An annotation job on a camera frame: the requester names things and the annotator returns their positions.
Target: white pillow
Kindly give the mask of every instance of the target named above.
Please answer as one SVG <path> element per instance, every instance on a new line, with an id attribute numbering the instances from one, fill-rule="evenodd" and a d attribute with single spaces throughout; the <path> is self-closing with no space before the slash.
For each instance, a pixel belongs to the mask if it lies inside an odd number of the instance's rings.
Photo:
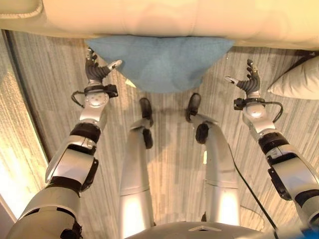
<path id="1" fill-rule="evenodd" d="M 268 92 L 284 97 L 319 100 L 319 56 L 282 75 Z"/>

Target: black cable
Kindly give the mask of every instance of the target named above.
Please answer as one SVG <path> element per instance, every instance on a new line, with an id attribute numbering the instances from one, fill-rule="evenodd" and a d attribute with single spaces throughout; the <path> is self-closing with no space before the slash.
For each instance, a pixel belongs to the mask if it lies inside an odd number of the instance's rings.
<path id="1" fill-rule="evenodd" d="M 81 95 L 84 95 L 84 92 L 83 91 L 75 91 L 72 93 L 71 95 L 71 100 L 76 103 L 78 106 L 84 108 L 84 105 L 80 104 L 80 102 L 75 98 L 76 95 L 78 94 L 81 94 Z"/>
<path id="2" fill-rule="evenodd" d="M 280 106 L 280 111 L 278 112 L 278 114 L 274 118 L 273 123 L 275 123 L 277 120 L 280 119 L 281 115 L 284 112 L 284 106 L 280 102 L 268 101 L 268 102 L 264 102 L 263 104 L 265 104 L 265 105 L 279 105 Z"/>
<path id="3" fill-rule="evenodd" d="M 231 157 L 233 158 L 233 162 L 235 165 L 235 168 L 239 174 L 239 176 L 241 177 L 241 179 L 244 181 L 244 183 L 246 184 L 248 190 L 250 191 L 250 193 L 253 195 L 254 199 L 256 200 L 258 206 L 260 207 L 261 211 L 263 211 L 263 213 L 265 214 L 266 218 L 268 219 L 269 223 L 271 224 L 271 226 L 274 228 L 274 230 L 277 230 L 277 226 L 274 223 L 274 221 L 271 219 L 271 217 L 269 216 L 269 214 L 267 213 L 266 209 L 264 208 L 264 206 L 261 204 L 261 202 L 259 201 L 259 199 L 257 198 L 256 194 L 254 193 L 254 191 L 251 189 L 251 187 L 249 186 L 249 184 L 247 183 L 246 179 L 244 178 L 244 176 L 241 174 L 241 172 L 239 171 L 234 156 L 233 156 L 233 152 L 231 151 L 230 145 L 228 145 L 230 153 L 231 153 Z"/>

